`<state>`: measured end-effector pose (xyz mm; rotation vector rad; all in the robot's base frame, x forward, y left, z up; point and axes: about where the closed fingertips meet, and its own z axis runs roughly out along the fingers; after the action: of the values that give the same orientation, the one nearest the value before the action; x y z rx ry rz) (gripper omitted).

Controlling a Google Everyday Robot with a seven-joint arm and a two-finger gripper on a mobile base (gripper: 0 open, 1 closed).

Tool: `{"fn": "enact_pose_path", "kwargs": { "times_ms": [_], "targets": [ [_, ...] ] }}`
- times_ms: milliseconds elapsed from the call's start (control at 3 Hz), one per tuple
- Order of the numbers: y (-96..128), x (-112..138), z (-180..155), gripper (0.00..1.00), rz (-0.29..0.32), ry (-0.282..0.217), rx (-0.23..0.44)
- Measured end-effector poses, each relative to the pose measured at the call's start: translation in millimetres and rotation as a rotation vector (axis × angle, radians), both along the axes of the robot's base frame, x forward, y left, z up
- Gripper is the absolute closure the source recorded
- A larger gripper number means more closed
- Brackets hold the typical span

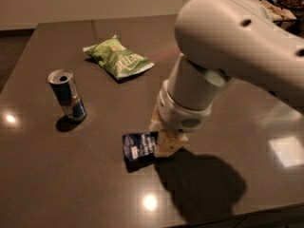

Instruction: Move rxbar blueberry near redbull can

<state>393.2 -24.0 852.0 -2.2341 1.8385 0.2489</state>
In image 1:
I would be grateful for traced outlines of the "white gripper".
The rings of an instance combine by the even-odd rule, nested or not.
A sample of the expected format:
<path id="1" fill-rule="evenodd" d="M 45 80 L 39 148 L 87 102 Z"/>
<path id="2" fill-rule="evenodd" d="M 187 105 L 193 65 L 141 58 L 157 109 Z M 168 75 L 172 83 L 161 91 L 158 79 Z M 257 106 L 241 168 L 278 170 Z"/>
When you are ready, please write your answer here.
<path id="1" fill-rule="evenodd" d="M 187 109 L 178 105 L 168 91 L 168 80 L 161 85 L 157 98 L 157 106 L 154 107 L 149 130 L 160 131 L 154 156 L 167 158 L 175 154 L 182 147 L 189 144 L 184 133 L 194 132 L 201 128 L 203 122 L 211 115 L 212 105 L 209 104 L 203 110 Z"/>

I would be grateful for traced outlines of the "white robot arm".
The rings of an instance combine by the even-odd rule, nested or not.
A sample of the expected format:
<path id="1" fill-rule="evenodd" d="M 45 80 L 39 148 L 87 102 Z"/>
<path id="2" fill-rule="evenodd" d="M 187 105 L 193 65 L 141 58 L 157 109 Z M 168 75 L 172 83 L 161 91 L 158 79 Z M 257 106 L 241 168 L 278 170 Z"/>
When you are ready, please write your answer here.
<path id="1" fill-rule="evenodd" d="M 161 85 L 150 129 L 159 133 L 154 156 L 166 158 L 201 128 L 215 97 L 233 78 L 304 109 L 302 38 L 276 26 L 250 0 L 190 0 L 175 24 L 180 56 Z"/>

